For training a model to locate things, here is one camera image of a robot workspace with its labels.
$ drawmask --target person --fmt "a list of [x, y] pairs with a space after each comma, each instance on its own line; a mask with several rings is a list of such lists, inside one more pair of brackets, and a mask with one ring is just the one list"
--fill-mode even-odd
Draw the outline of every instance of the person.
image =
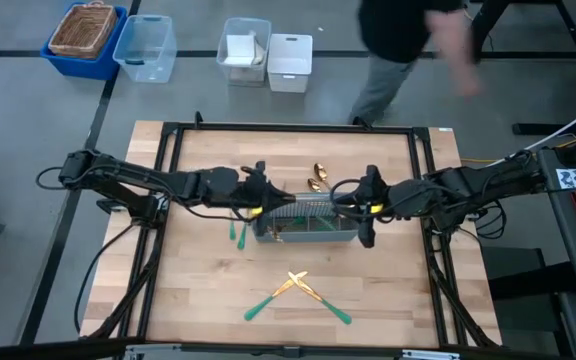
[[479, 91], [462, 0], [362, 0], [358, 17], [371, 54], [368, 81], [350, 113], [354, 125], [384, 116], [431, 34], [459, 93]]

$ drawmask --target yellow sticker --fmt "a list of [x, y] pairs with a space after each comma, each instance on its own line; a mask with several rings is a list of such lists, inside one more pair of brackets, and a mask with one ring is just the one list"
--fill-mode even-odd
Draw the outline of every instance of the yellow sticker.
[[371, 214], [378, 213], [381, 210], [383, 210], [383, 208], [384, 208], [384, 204], [372, 205], [370, 207], [370, 213]]

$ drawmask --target gray floor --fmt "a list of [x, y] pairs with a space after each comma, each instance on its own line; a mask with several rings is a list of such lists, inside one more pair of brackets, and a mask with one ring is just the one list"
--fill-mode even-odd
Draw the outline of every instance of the gray floor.
[[[0, 49], [38, 50], [70, 1], [0, 0]], [[130, 0], [107, 1], [130, 7]], [[141, 14], [171, 16], [181, 50], [214, 50], [225, 19], [261, 17], [275, 32], [307, 33], [317, 50], [363, 50], [357, 0], [143, 0]], [[474, 14], [477, 6], [471, 6]], [[576, 15], [576, 3], [571, 5]], [[492, 33], [503, 50], [574, 50], [558, 13], [512, 6]], [[366, 76], [364, 58], [316, 58], [305, 95], [268, 88], [232, 88], [212, 58], [177, 59], [168, 84], [132, 83], [120, 73], [98, 148], [125, 155], [136, 120], [342, 123]], [[536, 138], [516, 137], [515, 122], [566, 123], [576, 117], [576, 61], [485, 61], [485, 92], [460, 99], [440, 61], [418, 63], [385, 123], [455, 129], [464, 157], [498, 158]], [[104, 83], [65, 78], [39, 58], [0, 58], [0, 345], [14, 343], [64, 194], [38, 189], [34, 176], [60, 165], [80, 148]], [[72, 309], [83, 273], [99, 249], [107, 216], [85, 193], [51, 293], [38, 341], [75, 339]], [[504, 202], [509, 225], [495, 246], [539, 247], [548, 263], [566, 259], [552, 211], [543, 196]], [[542, 349], [534, 334], [504, 332], [520, 348]], [[208, 355], [192, 355], [202, 358]]]

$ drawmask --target wooden tabletop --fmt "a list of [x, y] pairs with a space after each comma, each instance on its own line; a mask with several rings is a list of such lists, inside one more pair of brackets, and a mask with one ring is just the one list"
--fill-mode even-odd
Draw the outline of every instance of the wooden tabletop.
[[[152, 167], [162, 122], [135, 125], [126, 160]], [[437, 168], [460, 166], [454, 134], [431, 129]], [[418, 144], [424, 169], [424, 153]], [[400, 135], [185, 131], [179, 170], [266, 161], [278, 188], [307, 192], [314, 163], [326, 167], [334, 184], [379, 167], [394, 184], [412, 177], [407, 139]], [[168, 168], [170, 154], [164, 161]], [[194, 208], [207, 215], [228, 210]], [[110, 218], [108, 241], [129, 223], [126, 213]], [[192, 216], [173, 205], [165, 233], [147, 338], [153, 341], [320, 346], [437, 347], [437, 335], [418, 219], [375, 224], [376, 245], [350, 243], [257, 243], [248, 229], [246, 247], [229, 239], [228, 221]], [[239, 233], [242, 224], [237, 223]], [[474, 231], [471, 224], [464, 227]], [[139, 231], [133, 229], [110, 247], [96, 270], [82, 335], [101, 325], [124, 295]], [[462, 302], [486, 334], [501, 342], [479, 244], [455, 233], [452, 256]], [[322, 304], [297, 288], [273, 300], [252, 321], [244, 313], [288, 279], [308, 271], [304, 281], [352, 316], [345, 325]], [[136, 332], [141, 298], [130, 334]], [[449, 338], [455, 342], [452, 315], [444, 301]]]

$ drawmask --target white container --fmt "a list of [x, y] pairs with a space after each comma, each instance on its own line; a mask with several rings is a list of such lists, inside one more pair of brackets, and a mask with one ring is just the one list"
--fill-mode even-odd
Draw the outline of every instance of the white container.
[[132, 15], [119, 36], [112, 58], [132, 81], [166, 83], [177, 56], [172, 19]]
[[312, 73], [312, 36], [272, 34], [268, 56], [270, 89], [304, 93]]
[[[219, 46], [217, 47], [217, 64], [226, 76], [230, 85], [263, 86], [266, 80], [266, 64], [268, 62], [268, 46], [270, 43], [271, 24], [269, 21], [250, 18], [230, 18], [224, 25]], [[258, 64], [244, 63], [229, 59], [228, 44], [245, 43], [242, 37], [254, 36], [255, 57], [263, 56]], [[237, 55], [245, 53], [238, 47]]]

